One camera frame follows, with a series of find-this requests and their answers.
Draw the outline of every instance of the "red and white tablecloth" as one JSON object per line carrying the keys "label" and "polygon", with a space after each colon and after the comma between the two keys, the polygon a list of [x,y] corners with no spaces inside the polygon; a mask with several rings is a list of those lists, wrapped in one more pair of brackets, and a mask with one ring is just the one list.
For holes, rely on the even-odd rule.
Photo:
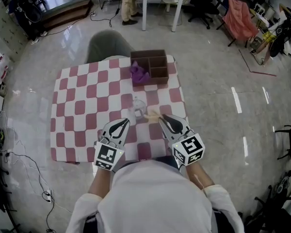
{"label": "red and white tablecloth", "polygon": [[55,161],[93,162],[100,131],[106,123],[130,119],[125,159],[150,159],[169,155],[157,122],[135,120],[132,101],[142,100],[150,113],[186,118],[184,98],[174,58],[167,56],[169,80],[164,85],[133,87],[130,58],[105,60],[58,72],[50,124],[51,156]]}

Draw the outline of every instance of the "tiled floor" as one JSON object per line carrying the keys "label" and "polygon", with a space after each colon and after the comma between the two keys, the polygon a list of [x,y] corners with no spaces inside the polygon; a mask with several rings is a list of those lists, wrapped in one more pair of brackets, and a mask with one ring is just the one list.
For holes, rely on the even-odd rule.
{"label": "tiled floor", "polygon": [[[111,18],[116,7],[96,9],[95,19]],[[207,30],[201,20],[188,23],[183,15],[183,25],[172,33],[169,27],[158,26],[155,13],[149,7],[145,32],[141,30],[141,20],[133,26],[122,26],[120,15],[112,20],[112,29],[120,32],[136,50],[165,49],[175,57],[191,127],[206,146],[201,163],[214,181],[229,191],[237,210],[247,214],[256,205],[254,197],[274,184],[285,167],[285,160],[276,160],[283,141],[280,134],[275,138],[273,128],[291,124],[291,57],[280,56],[270,61],[269,68],[276,69],[276,77],[250,73],[239,52],[246,51],[243,43],[228,48],[230,39],[223,30],[215,30],[218,20]],[[70,211],[92,182],[93,169],[91,163],[76,166],[51,160],[52,92],[57,72],[84,63],[90,38],[104,29],[109,29],[107,21],[92,22],[86,18],[63,33],[28,45],[7,81],[9,92],[4,110],[8,126],[16,132],[14,151],[24,153],[21,144],[16,144],[21,140],[26,154],[37,161],[43,178],[54,190],[56,202]],[[235,105],[232,87],[239,97],[241,113]],[[13,130],[8,135],[8,148],[12,148]],[[28,160],[24,162],[34,167]],[[51,205],[34,194],[21,162],[4,166],[11,173],[6,181],[13,192],[12,205],[18,210],[13,213],[16,221],[23,224],[24,231],[42,232]],[[28,168],[28,173],[35,192],[42,193],[37,172]],[[49,216],[49,225],[62,233],[69,219],[70,214],[56,206]]]}

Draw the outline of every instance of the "wooden step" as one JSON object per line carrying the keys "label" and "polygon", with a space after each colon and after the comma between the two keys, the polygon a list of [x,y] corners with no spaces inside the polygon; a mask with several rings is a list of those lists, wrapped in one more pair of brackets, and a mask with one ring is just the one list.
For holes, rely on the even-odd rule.
{"label": "wooden step", "polygon": [[92,6],[92,0],[74,0],[46,11],[43,13],[41,22],[46,24],[47,22],[57,19],[63,15],[70,14],[74,11],[82,10],[85,8],[91,8]]}
{"label": "wooden step", "polygon": [[48,31],[50,29],[61,26],[63,24],[85,18],[85,17],[87,17],[89,11],[90,11],[90,8],[83,8],[80,10],[73,11],[71,13],[59,15],[56,18],[49,20],[46,23],[43,23],[43,22],[42,23],[43,23],[43,26],[45,27],[45,29]]}

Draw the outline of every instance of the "brown compartment box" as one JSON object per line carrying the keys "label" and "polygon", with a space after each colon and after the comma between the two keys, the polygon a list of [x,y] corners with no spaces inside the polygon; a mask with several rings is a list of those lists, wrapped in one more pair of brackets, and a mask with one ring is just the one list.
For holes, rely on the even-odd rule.
{"label": "brown compartment box", "polygon": [[168,82],[167,57],[165,50],[133,51],[130,53],[130,63],[137,61],[146,70],[151,79],[146,83],[132,83],[133,86],[165,84]]}

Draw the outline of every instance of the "purple cloth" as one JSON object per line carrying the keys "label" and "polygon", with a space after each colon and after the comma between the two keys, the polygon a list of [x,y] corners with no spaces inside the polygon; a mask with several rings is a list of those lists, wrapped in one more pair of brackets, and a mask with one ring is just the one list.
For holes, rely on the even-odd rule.
{"label": "purple cloth", "polygon": [[134,61],[130,67],[131,79],[134,83],[146,83],[150,80],[150,74]]}

